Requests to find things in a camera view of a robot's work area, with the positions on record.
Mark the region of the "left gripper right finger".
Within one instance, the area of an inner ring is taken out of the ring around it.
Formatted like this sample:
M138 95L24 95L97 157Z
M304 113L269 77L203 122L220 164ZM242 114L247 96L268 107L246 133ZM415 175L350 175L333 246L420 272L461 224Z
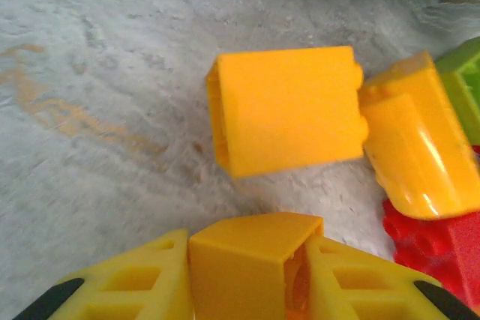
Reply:
M310 319L479 318L422 272L323 236L310 237L305 251L310 268Z

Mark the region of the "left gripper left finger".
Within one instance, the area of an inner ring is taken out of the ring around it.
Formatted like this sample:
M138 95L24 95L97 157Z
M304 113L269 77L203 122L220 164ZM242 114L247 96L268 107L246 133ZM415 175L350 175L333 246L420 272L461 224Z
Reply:
M192 319L188 231L177 229L60 279L18 319Z

